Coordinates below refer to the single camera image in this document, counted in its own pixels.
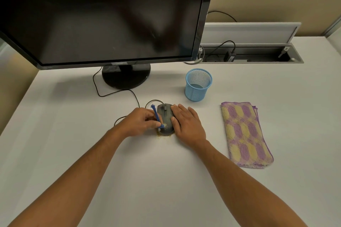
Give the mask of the person's left hand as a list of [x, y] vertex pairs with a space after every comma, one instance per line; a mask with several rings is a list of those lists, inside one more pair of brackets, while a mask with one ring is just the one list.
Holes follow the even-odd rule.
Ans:
[[156, 120], [153, 110], [146, 108], [135, 108], [131, 113], [123, 118], [123, 120], [114, 126], [114, 130], [123, 139], [127, 137], [139, 136], [145, 133], [147, 130], [150, 130], [145, 127], [145, 121], [148, 120]]

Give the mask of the person's right hand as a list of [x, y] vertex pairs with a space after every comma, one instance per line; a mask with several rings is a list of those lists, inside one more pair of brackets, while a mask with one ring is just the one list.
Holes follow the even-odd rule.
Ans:
[[186, 109], [190, 111], [191, 117], [182, 117], [179, 113], [178, 105], [172, 105], [171, 109], [178, 121], [178, 132], [175, 132], [177, 138], [196, 151], [207, 142], [206, 132], [197, 112], [193, 108], [188, 107]]

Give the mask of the small blue cleaning brush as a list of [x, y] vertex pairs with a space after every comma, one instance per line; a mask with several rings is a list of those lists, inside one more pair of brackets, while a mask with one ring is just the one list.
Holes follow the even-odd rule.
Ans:
[[151, 104], [151, 108], [152, 108], [152, 110], [154, 111], [156, 120], [157, 120], [158, 122], [161, 123], [161, 125], [159, 126], [159, 129], [164, 129], [164, 128], [165, 128], [165, 125], [161, 122], [161, 119], [160, 119], [160, 117], [159, 117], [159, 114], [158, 114], [158, 112], [157, 112], [157, 110], [156, 110], [155, 105], [154, 105], [154, 104]]

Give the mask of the dark grey computer mouse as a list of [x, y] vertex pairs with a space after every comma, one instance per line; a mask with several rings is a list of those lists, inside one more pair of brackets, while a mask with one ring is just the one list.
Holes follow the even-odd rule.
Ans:
[[157, 113], [162, 120], [164, 128], [158, 130], [161, 136], [170, 136], [174, 133], [174, 128], [171, 118], [174, 117], [173, 111], [171, 109], [171, 104], [160, 104], [157, 106]]

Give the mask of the person's left forearm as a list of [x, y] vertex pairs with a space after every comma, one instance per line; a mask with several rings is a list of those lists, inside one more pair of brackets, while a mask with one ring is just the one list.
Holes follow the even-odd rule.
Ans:
[[49, 186], [7, 227], [77, 227], [128, 132], [106, 134]]

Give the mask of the person's right forearm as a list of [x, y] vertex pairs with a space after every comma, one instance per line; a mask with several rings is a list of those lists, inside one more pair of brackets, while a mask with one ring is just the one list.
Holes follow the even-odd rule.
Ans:
[[205, 139], [183, 141], [208, 170], [220, 197], [241, 227], [308, 227], [282, 199]]

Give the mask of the pile of brown crumbs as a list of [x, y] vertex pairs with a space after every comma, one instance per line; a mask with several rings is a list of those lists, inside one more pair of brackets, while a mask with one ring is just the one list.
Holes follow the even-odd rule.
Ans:
[[169, 137], [175, 133], [173, 128], [156, 128], [156, 134], [159, 137]]

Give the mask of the blue mesh pen cup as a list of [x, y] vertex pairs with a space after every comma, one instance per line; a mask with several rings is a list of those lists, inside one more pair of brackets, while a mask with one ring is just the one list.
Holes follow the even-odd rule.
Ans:
[[195, 68], [185, 76], [185, 96], [192, 102], [205, 98], [208, 88], [212, 85], [212, 75], [205, 69]]

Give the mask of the black round monitor stand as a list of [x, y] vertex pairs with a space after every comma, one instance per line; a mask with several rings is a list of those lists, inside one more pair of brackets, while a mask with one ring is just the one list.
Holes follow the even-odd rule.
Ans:
[[150, 72], [150, 64], [111, 65], [102, 68], [102, 78], [112, 88], [128, 90], [144, 83]]

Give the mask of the purple yellow patterned towel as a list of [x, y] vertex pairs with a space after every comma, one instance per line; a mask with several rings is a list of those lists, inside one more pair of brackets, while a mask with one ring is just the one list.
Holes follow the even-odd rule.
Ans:
[[241, 168], [264, 169], [274, 162], [262, 134], [258, 108], [250, 102], [223, 102], [221, 112], [230, 160]]

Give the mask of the black computer monitor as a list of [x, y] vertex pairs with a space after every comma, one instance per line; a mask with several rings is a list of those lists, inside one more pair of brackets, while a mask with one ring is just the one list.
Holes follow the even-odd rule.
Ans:
[[210, 0], [0, 0], [0, 38], [43, 69], [194, 60]]

